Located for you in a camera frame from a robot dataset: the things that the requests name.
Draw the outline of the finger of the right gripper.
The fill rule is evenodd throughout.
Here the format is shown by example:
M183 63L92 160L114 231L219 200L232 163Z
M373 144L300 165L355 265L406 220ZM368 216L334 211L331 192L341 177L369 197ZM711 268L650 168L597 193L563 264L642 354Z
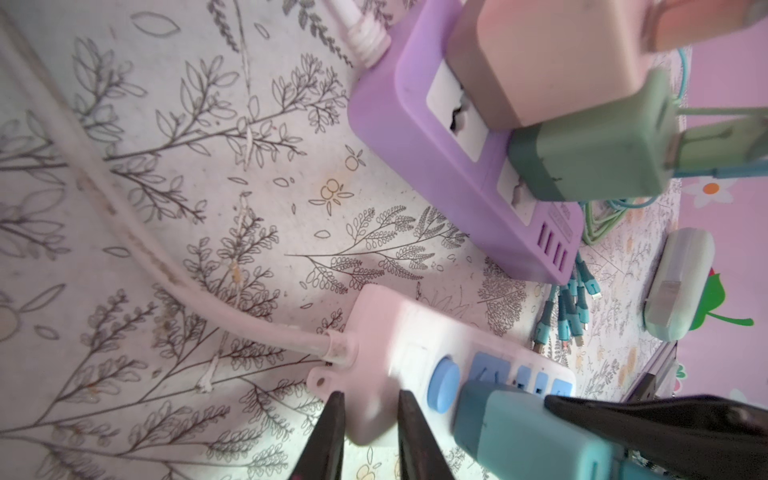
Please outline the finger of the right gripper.
M549 395L552 414L687 479L765 479L767 411L712 395L611 403Z

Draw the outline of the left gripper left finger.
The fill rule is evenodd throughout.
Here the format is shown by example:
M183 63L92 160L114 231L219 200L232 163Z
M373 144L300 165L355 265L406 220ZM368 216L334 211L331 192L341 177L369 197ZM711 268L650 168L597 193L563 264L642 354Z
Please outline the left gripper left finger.
M339 480L346 430L345 394L333 392L289 476L290 480Z

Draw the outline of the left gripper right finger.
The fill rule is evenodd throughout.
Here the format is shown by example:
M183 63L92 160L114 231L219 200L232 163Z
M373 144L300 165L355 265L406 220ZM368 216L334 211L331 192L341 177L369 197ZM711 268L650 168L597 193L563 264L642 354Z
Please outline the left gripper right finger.
M409 480L454 480L415 395L401 390L398 397L400 474Z

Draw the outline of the blue charger plug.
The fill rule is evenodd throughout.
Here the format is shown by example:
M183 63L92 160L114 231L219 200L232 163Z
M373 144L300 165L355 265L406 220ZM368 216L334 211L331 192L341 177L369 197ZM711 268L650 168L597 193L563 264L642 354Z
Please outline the blue charger plug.
M459 394L453 437L499 479L660 479L619 447L552 414L542 397L470 381Z

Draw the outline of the green charger plug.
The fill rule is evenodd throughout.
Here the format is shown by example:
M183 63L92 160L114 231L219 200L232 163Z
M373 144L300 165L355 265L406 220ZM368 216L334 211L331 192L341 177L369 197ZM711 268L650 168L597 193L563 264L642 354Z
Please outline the green charger plug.
M508 162L540 201L662 194L673 178L767 173L767 110L681 108L666 70L626 98L515 130Z

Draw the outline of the pink charger plug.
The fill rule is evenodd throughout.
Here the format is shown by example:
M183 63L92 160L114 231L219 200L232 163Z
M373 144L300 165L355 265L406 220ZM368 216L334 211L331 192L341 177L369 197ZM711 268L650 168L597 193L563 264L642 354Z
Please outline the pink charger plug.
M764 1L469 1L446 62L493 130L635 94L655 53L749 28Z

